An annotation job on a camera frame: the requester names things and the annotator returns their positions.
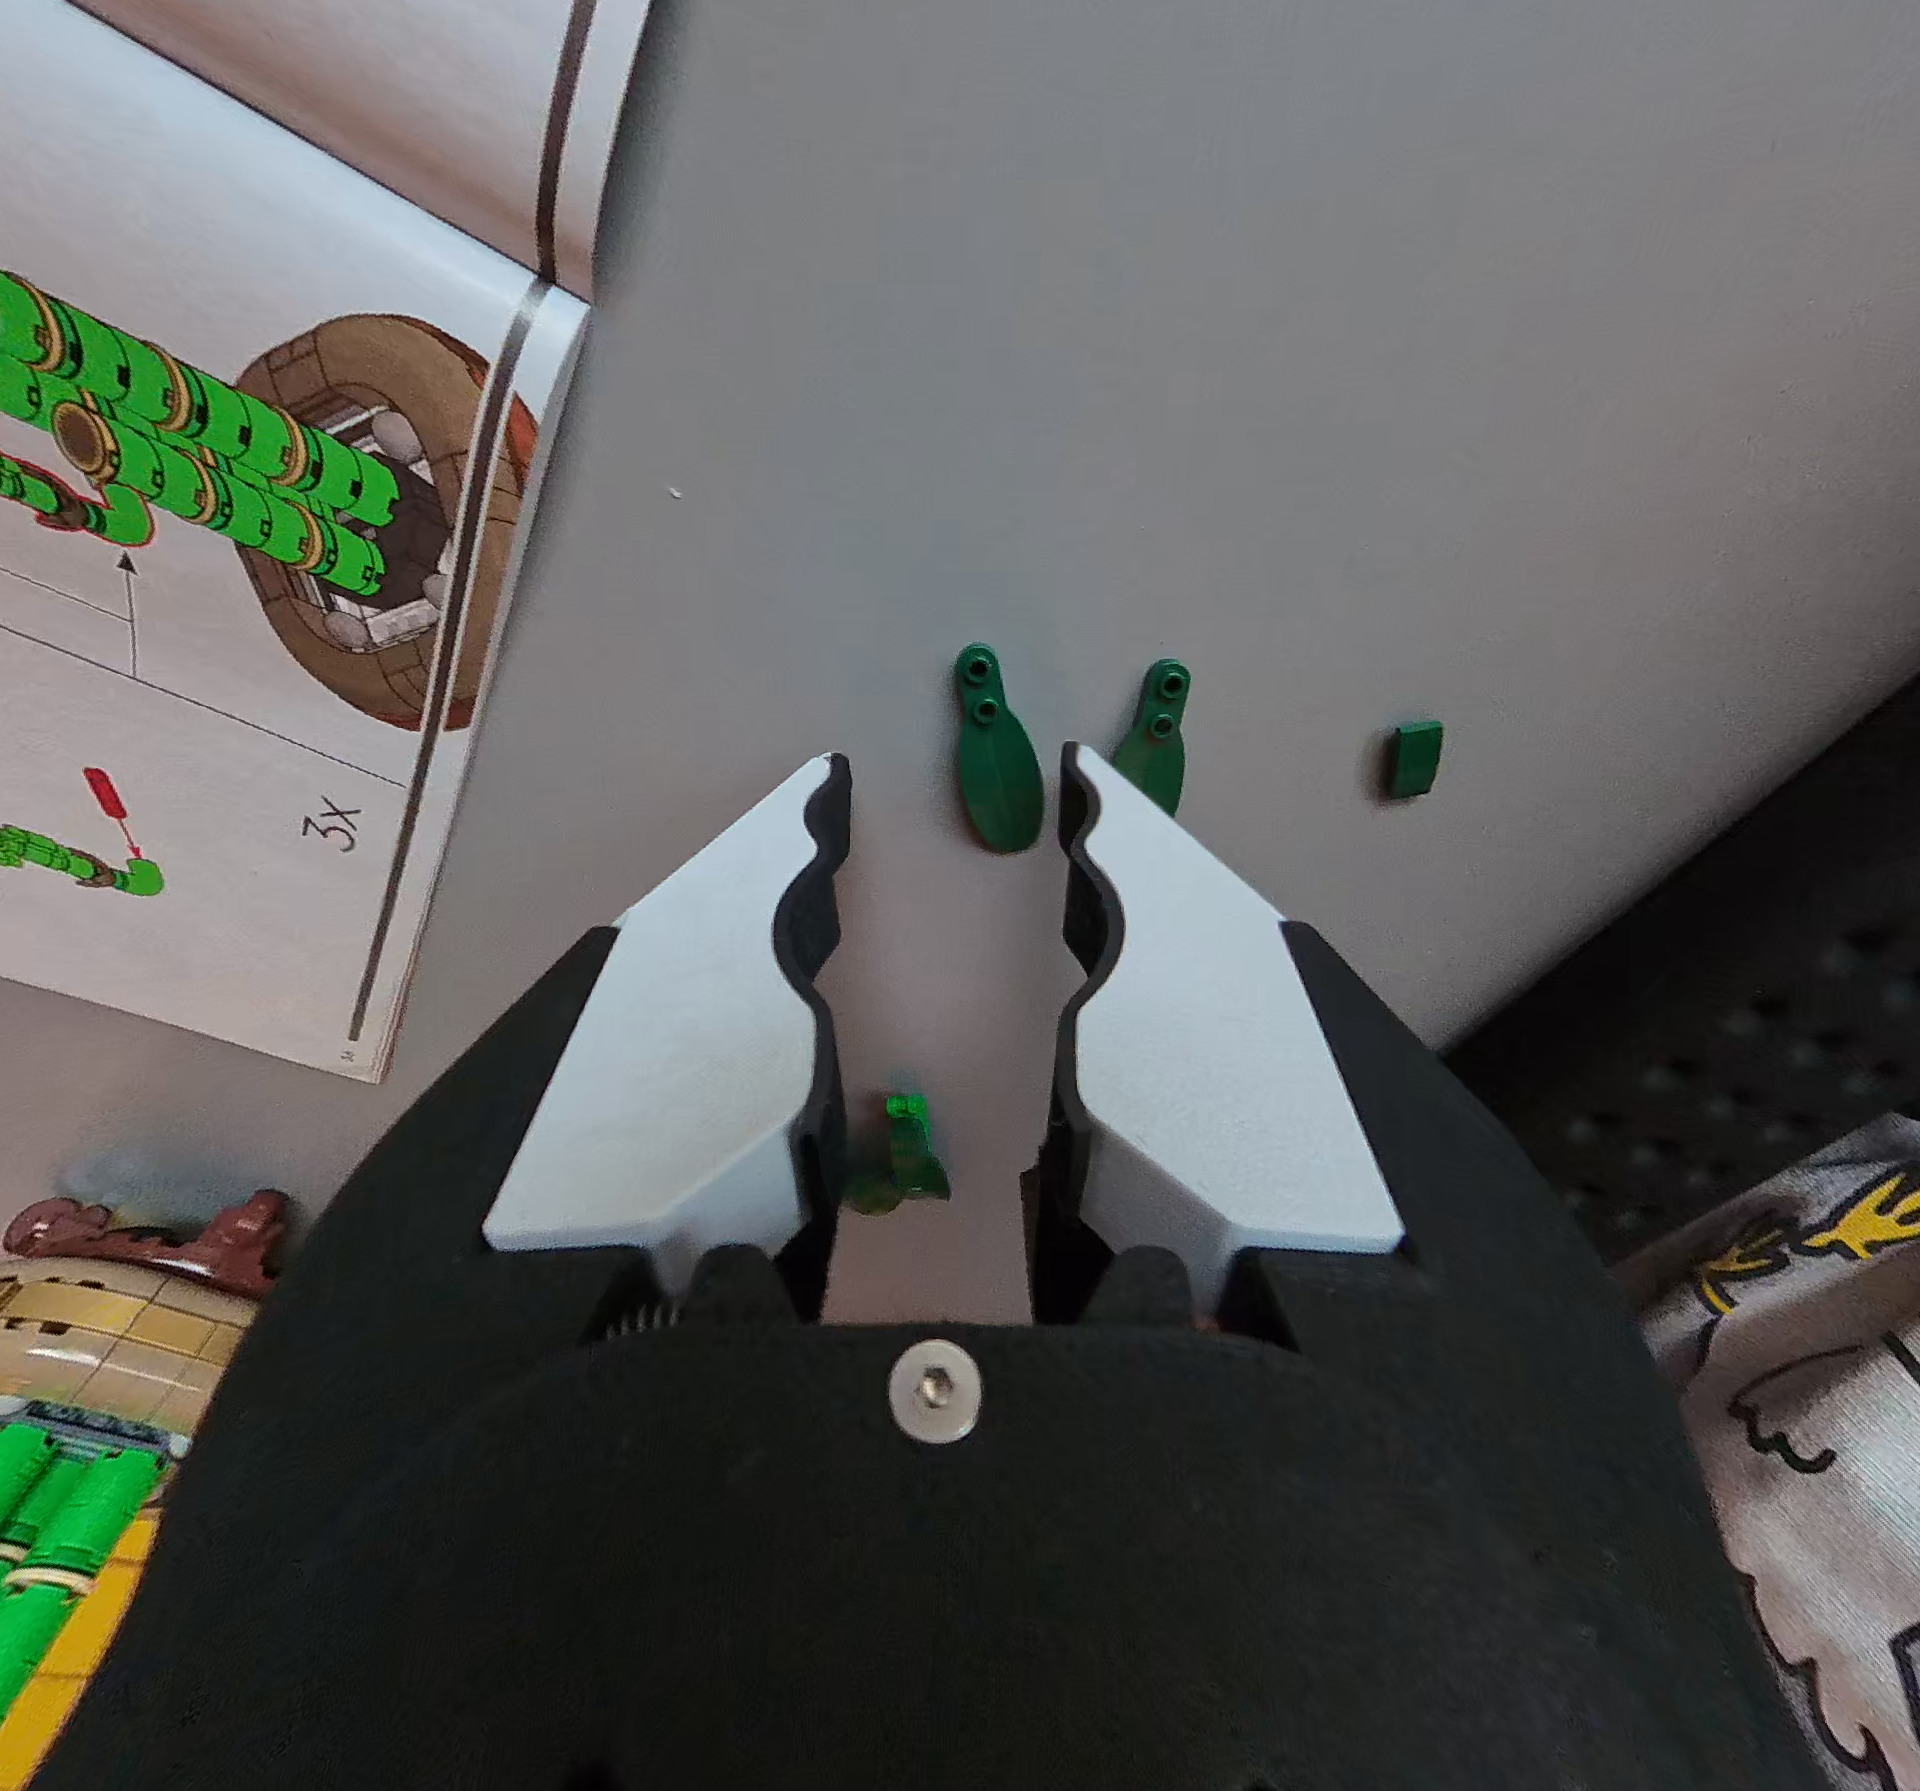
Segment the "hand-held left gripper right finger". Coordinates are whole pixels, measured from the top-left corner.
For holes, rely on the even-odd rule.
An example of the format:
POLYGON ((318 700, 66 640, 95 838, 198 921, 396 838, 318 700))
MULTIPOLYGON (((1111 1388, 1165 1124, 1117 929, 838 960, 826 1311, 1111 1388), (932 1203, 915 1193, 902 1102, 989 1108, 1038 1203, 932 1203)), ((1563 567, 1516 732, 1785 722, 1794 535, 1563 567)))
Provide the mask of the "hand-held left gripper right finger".
POLYGON ((1240 1254, 1409 1244, 1283 914, 1101 748, 1064 748, 1057 1027, 1028 1168, 1028 1314, 1081 1321, 1103 1266, 1162 1245, 1215 1314, 1240 1254))

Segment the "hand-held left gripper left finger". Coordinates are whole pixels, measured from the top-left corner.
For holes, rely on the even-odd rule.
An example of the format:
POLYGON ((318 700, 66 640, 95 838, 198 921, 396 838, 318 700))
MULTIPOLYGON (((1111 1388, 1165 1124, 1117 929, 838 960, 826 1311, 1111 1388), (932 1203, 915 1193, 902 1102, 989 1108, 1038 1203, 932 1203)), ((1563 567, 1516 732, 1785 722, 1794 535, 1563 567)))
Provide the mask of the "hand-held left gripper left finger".
POLYGON ((610 952, 479 1220, 495 1254, 635 1245, 687 1297, 757 1245, 820 1321, 848 1089, 815 988, 838 943, 849 761, 815 755, 610 921, 610 952))

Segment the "small bright green lego piece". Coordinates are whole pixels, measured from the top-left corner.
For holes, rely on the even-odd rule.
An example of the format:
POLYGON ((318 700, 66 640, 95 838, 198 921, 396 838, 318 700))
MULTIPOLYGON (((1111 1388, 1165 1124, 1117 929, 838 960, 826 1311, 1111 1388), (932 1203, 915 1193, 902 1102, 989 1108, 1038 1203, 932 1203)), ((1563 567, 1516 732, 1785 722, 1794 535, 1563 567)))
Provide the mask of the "small bright green lego piece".
POLYGON ((849 1220, 886 1220, 902 1203, 952 1203, 947 1156, 932 1151, 925 1095, 897 1089, 875 1102, 875 1131, 849 1140, 848 1193, 849 1220))

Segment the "dark green lego leaf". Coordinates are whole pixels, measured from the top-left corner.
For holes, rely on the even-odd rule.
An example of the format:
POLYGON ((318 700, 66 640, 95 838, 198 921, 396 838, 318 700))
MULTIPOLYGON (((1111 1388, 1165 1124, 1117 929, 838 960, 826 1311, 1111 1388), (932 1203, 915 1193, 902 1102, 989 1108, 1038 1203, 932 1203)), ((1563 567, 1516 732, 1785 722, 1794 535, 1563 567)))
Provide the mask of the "dark green lego leaf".
POLYGON ((1136 717, 1125 739, 1111 748, 1111 768, 1165 817, 1177 817, 1177 800, 1184 800, 1184 700, 1194 700, 1194 670, 1148 661, 1136 717))
POLYGON ((999 655, 970 640, 955 655, 955 788, 989 855, 1028 855, 1044 835, 1044 768, 1005 702, 999 655))

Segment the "lego bamboo model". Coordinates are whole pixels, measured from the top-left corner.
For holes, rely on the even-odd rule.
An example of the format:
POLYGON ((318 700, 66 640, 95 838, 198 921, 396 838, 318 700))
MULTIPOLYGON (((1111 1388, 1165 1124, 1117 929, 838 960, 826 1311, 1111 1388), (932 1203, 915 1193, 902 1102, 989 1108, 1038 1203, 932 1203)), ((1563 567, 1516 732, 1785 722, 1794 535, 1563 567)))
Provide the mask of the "lego bamboo model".
POLYGON ((284 1193, 204 1231, 42 1200, 0 1254, 0 1788, 31 1788, 156 1559, 204 1406, 277 1288, 284 1193))

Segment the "lego instruction booklet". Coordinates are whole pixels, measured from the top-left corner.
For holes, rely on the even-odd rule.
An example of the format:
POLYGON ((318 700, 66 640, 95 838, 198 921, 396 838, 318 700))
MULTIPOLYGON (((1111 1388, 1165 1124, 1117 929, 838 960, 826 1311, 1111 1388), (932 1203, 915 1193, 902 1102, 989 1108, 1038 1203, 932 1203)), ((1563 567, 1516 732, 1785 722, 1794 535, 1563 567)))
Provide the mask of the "lego instruction booklet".
POLYGON ((655 0, 0 0, 5 980, 384 1080, 655 0))

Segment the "black perforated panel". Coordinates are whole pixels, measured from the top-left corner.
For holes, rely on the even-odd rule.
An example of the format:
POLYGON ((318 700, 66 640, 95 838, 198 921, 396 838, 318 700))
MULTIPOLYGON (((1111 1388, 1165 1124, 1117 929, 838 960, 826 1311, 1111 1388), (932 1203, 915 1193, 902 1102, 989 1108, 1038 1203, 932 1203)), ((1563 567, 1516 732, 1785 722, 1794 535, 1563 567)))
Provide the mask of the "black perforated panel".
POLYGON ((1905 1113, 1920 1095, 1920 686, 1884 700, 1614 929, 1453 1072, 1597 1262, 1905 1113))

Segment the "person's grey printed clothing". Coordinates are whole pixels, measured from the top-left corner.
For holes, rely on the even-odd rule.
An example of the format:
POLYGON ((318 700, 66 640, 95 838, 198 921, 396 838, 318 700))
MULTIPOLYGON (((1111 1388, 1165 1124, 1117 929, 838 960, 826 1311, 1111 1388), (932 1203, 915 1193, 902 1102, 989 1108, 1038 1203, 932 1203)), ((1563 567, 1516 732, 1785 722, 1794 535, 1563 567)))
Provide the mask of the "person's grey printed clothing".
POLYGON ((1920 1124, 1884 1113, 1617 1262, 1824 1788, 1920 1788, 1920 1124))

